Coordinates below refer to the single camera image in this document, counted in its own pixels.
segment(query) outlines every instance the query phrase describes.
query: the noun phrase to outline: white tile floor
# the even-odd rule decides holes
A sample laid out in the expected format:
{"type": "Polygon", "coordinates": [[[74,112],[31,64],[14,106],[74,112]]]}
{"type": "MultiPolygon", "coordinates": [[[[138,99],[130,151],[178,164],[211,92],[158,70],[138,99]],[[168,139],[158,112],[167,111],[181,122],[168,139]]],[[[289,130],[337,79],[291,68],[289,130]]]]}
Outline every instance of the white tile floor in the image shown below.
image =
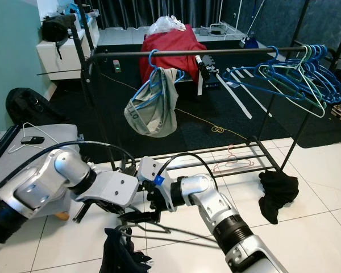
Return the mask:
{"type": "MultiPolygon", "coordinates": [[[[144,35],[147,30],[148,27],[129,27],[126,30],[121,27],[109,27],[99,31],[100,39],[98,41],[98,45],[107,46],[114,44],[143,44],[144,35]]],[[[227,36],[226,40],[240,40],[243,37],[242,35],[242,32],[237,31],[236,35],[227,36]]],[[[196,38],[199,42],[223,41],[223,36],[200,36],[199,34],[196,34],[196,38]]]]}
{"type": "MultiPolygon", "coordinates": [[[[291,144],[290,139],[264,142],[280,164],[291,144]]],[[[225,158],[225,152],[203,154],[207,161],[225,158]]],[[[236,149],[236,156],[261,153],[259,149],[236,149]]],[[[257,168],[265,160],[252,160],[257,168]]],[[[194,162],[180,159],[174,164],[194,162]]],[[[245,166],[243,162],[232,168],[245,166]]],[[[226,167],[220,164],[215,170],[226,167]]],[[[172,177],[205,172],[203,167],[171,171],[172,177]]],[[[298,177],[300,193],[291,204],[280,209],[278,225],[269,224],[261,215],[258,199],[263,195],[258,172],[217,179],[219,190],[237,207],[241,216],[261,236],[289,272],[341,272],[341,144],[303,149],[296,147],[285,172],[298,177]]],[[[148,209],[142,193],[135,205],[148,209]]],[[[73,203],[75,214],[79,204],[73,203]]],[[[163,213],[163,225],[210,235],[197,208],[180,207],[176,213],[163,213]]],[[[61,222],[53,217],[28,221],[0,252],[0,273],[75,273],[98,272],[101,266],[103,228],[118,224],[115,215],[93,206],[81,224],[61,222]]],[[[134,230],[137,234],[144,232],[134,230]]],[[[172,233],[168,238],[207,243],[191,235],[172,233]]],[[[134,240],[137,249],[153,258],[150,272],[229,272],[220,250],[152,239],[134,240]]]]}

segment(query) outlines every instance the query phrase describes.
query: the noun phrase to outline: blue hanger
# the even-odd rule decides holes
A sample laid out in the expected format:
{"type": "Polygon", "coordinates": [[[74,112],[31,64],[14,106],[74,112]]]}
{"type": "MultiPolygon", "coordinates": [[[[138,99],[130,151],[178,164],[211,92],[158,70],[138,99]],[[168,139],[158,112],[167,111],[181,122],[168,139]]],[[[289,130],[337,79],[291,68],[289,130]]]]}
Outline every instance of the blue hanger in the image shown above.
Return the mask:
{"type": "Polygon", "coordinates": [[[261,90],[261,91],[264,91],[264,92],[267,92],[267,93],[271,93],[271,94],[275,94],[275,95],[278,95],[278,96],[283,96],[283,97],[288,97],[288,98],[291,98],[293,100],[297,100],[297,101],[302,101],[305,99],[305,94],[304,93],[299,93],[298,91],[300,90],[300,88],[294,83],[292,82],[291,80],[289,80],[288,78],[286,78],[285,76],[281,75],[281,74],[278,74],[276,73],[274,67],[272,66],[272,64],[274,63],[279,63],[277,61],[277,57],[278,57],[278,49],[274,46],[268,46],[267,48],[273,48],[275,51],[276,51],[276,55],[274,58],[266,61],[265,63],[261,63],[261,64],[258,64],[257,66],[255,67],[242,67],[242,68],[235,68],[233,70],[230,70],[229,72],[224,72],[222,74],[222,78],[225,80],[225,81],[229,81],[229,82],[234,82],[236,84],[242,84],[244,86],[248,86],[250,88],[254,88],[254,89],[258,89],[258,90],[261,90]],[[265,76],[266,77],[263,77],[259,74],[259,68],[260,66],[262,65],[266,65],[267,67],[265,67],[264,69],[266,70],[265,72],[265,76]],[[275,91],[272,91],[270,89],[266,89],[266,88],[262,88],[262,87],[259,87],[259,86],[255,86],[255,85],[251,85],[251,84],[246,84],[244,82],[237,82],[235,80],[233,80],[231,78],[231,73],[234,72],[234,71],[239,71],[239,70],[251,70],[254,77],[256,78],[259,78],[263,81],[270,81],[270,80],[273,80],[273,79],[278,79],[279,81],[283,81],[283,82],[286,82],[288,83],[289,85],[292,86],[292,88],[294,89],[294,94],[293,96],[290,96],[290,95],[287,95],[287,94],[281,94],[279,92],[275,92],[275,91]]]}
{"type": "MultiPolygon", "coordinates": [[[[159,72],[160,71],[160,68],[157,67],[156,65],[154,65],[152,63],[152,55],[154,52],[157,52],[159,51],[158,49],[153,49],[150,54],[149,54],[149,57],[148,57],[148,62],[149,62],[149,65],[154,68],[153,71],[151,72],[150,76],[149,76],[149,80],[147,80],[141,87],[138,91],[136,91],[136,93],[134,94],[134,96],[131,98],[131,101],[134,101],[135,98],[139,95],[139,93],[147,86],[149,85],[149,88],[152,89],[153,87],[155,87],[156,85],[158,84],[161,84],[161,77],[159,77],[159,81],[154,83],[152,82],[152,79],[154,77],[154,74],[156,72],[159,72]]],[[[181,71],[181,70],[177,70],[177,73],[179,73],[179,78],[174,82],[174,83],[177,83],[179,82],[180,80],[182,80],[185,76],[185,72],[184,71],[181,71]]],[[[136,106],[136,110],[138,109],[141,109],[143,107],[145,107],[145,105],[147,105],[148,103],[150,103],[151,101],[153,101],[155,98],[159,97],[160,95],[162,95],[162,91],[159,91],[158,93],[156,93],[154,96],[152,96],[150,99],[148,99],[147,101],[144,101],[142,102],[141,104],[139,104],[138,106],[136,106]]]]}

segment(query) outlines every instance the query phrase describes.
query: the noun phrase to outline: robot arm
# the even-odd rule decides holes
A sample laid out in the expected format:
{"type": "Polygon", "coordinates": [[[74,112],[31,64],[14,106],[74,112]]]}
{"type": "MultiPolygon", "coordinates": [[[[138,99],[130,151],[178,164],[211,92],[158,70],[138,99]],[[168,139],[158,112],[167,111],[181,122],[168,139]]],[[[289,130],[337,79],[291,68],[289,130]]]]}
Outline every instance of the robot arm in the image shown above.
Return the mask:
{"type": "Polygon", "coordinates": [[[71,191],[75,201],[97,202],[109,211],[107,204],[129,206],[142,184],[151,189],[147,199],[158,215],[162,210],[175,212],[180,205],[198,206],[232,272],[287,272],[227,198],[217,191],[210,176],[179,177],[173,181],[166,170],[156,175],[161,166],[146,156],[134,177],[109,169],[95,168],[95,171],[70,148],[51,151],[40,167],[24,169],[0,188],[0,249],[63,186],[71,191]]]}

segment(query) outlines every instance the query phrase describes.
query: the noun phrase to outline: curtain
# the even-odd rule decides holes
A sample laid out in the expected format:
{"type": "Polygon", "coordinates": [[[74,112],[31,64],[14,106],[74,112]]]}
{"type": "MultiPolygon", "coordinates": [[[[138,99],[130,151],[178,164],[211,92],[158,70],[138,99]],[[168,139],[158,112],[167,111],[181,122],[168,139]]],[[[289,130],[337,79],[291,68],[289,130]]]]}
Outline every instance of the curtain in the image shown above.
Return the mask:
{"type": "Polygon", "coordinates": [[[221,0],[87,0],[98,9],[99,28],[150,26],[159,17],[174,15],[192,27],[218,22],[221,0]]]}

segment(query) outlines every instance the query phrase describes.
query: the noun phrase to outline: black cloth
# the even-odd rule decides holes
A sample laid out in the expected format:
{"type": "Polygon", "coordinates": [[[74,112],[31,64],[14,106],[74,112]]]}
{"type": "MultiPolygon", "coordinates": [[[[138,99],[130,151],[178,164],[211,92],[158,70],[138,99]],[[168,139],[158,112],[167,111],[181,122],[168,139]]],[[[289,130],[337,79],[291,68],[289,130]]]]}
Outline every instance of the black cloth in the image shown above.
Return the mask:
{"type": "Polygon", "coordinates": [[[99,273],[147,273],[151,268],[145,262],[151,260],[142,252],[134,252],[130,238],[122,241],[122,234],[116,229],[105,229],[107,239],[103,244],[103,258],[99,273]]]}
{"type": "Polygon", "coordinates": [[[278,210],[286,203],[293,202],[297,197],[298,179],[283,173],[282,171],[268,171],[259,174],[265,196],[259,199],[259,207],[262,215],[271,224],[278,223],[278,210]]]}
{"type": "Polygon", "coordinates": [[[218,23],[221,0],[87,0],[98,9],[100,28],[150,26],[161,16],[174,15],[192,27],[218,23]]]}

